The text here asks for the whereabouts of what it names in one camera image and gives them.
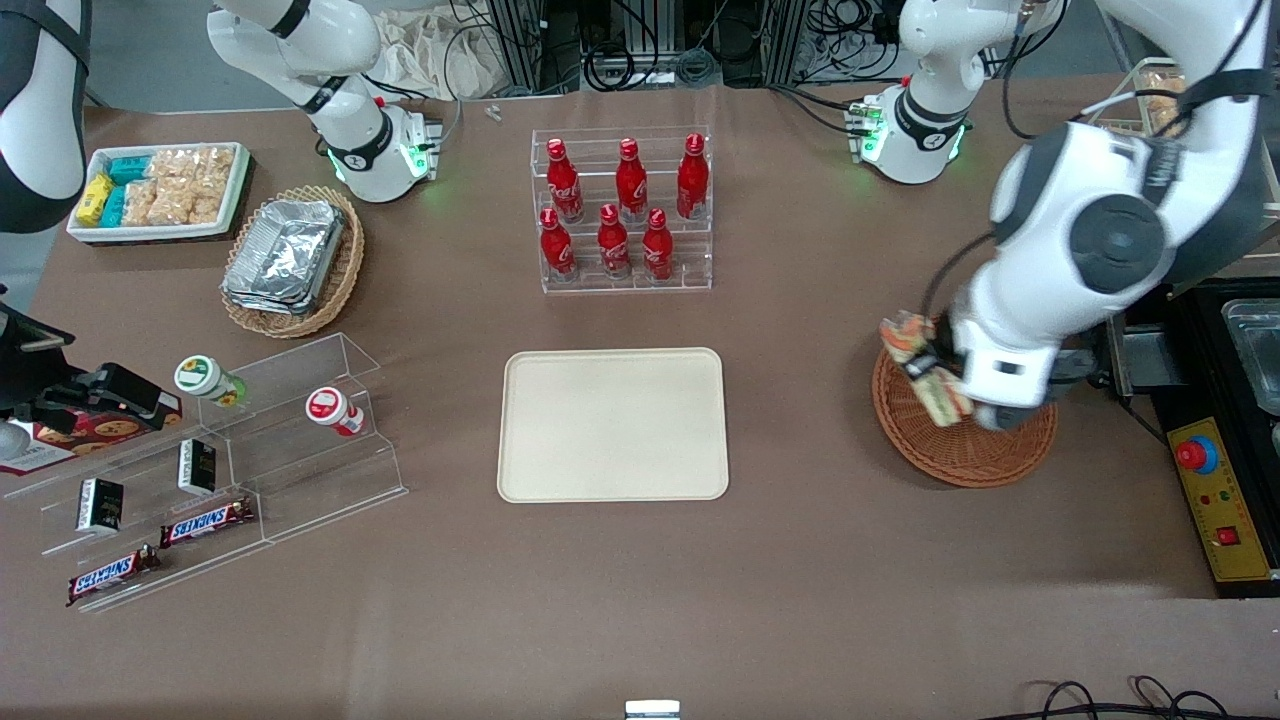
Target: foil container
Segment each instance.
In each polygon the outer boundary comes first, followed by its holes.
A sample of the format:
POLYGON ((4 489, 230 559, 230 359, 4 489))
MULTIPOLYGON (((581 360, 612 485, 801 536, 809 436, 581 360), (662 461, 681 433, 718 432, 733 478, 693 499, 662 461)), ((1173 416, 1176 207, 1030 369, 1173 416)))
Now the foil container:
POLYGON ((306 315, 329 275, 346 217, 324 201, 275 200, 257 214, 221 291, 252 310, 306 315))

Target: red coca-cola bottle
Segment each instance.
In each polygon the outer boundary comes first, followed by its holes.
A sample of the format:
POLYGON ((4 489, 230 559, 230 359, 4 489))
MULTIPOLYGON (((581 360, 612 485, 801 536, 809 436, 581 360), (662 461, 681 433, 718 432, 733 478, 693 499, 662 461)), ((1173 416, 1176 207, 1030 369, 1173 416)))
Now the red coca-cola bottle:
POLYGON ((568 231, 561 227, 559 217, 552 208, 543 210, 539 220, 543 225, 543 258, 547 259, 552 282, 573 282, 577 279, 577 263, 568 231))
POLYGON ((600 260, 604 261, 604 274, 616 281, 631 277, 631 256, 627 255, 627 229, 618 224, 618 208, 605 202, 600 208, 600 232, 595 236, 600 243, 600 260))
POLYGON ((707 184, 712 170, 707 167, 707 138, 692 133, 685 138, 685 159, 676 172, 676 213, 689 220, 701 220, 707 217, 707 184))
POLYGON ((547 168, 547 184, 552 191, 552 202, 559 210, 563 222, 573 224, 582 219, 582 183, 577 178, 577 169, 568 160, 568 151, 564 150, 564 141, 552 138, 547 141, 547 156, 552 164, 547 168))
POLYGON ((618 143, 617 184, 618 205, 622 206, 622 224, 639 227, 644 224, 649 210, 649 176, 640 164, 640 146, 625 137, 618 143))
POLYGON ((644 268, 649 279, 666 282, 671 279, 671 252, 675 243, 667 229, 667 214, 660 208, 649 210, 649 229, 644 232, 644 268))

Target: yellow control panel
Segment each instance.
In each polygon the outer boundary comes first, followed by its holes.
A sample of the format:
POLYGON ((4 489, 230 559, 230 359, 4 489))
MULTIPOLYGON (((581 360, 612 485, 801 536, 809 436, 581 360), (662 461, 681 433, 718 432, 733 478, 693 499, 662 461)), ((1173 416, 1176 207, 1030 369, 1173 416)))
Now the yellow control panel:
POLYGON ((1167 437, 1213 577, 1222 583, 1270 579, 1271 566, 1240 497, 1217 423, 1206 418, 1167 437))

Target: white cloth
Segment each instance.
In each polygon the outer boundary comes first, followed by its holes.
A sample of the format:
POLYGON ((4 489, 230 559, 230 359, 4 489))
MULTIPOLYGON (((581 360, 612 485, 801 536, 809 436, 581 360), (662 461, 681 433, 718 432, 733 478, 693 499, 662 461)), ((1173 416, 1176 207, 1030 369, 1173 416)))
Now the white cloth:
POLYGON ((383 10, 374 15, 383 37, 381 61, 370 72, 380 82, 417 90, 453 100, 483 97, 507 85, 507 72, 498 56, 498 36, 488 22, 488 4, 474 0, 470 6, 448 4, 424 10, 383 10), (462 18, 460 23, 454 18, 462 18), (449 41, 462 27, 463 35, 449 41), (444 82, 444 56, 448 51, 449 81, 444 82))

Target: white tray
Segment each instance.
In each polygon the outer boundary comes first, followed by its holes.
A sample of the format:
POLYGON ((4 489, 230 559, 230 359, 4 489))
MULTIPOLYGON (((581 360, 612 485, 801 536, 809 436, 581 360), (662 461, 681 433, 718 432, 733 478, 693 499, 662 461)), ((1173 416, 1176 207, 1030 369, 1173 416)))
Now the white tray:
POLYGON ((197 225, 155 225, 141 228, 91 228, 82 225, 76 219, 76 213, 67 218, 67 233, 87 245, 131 245, 151 242, 180 242, 198 237, 221 234, 230 229, 236 218, 236 209, 239 205, 241 190, 244 187, 244 176, 248 173, 248 149, 239 142, 195 142, 189 145, 136 145, 133 147, 104 147, 96 150, 88 159, 84 182, 102 172, 108 160, 116 158, 129 158, 133 155, 154 155, 156 150, 195 150, 202 145, 216 145, 220 147, 233 147, 236 159, 232 160, 232 174, 227 179, 227 190, 223 191, 223 205, 218 211, 218 220, 201 223, 197 225))
POLYGON ((507 361, 507 502, 716 500, 728 489, 724 380, 705 347, 520 352, 507 361))

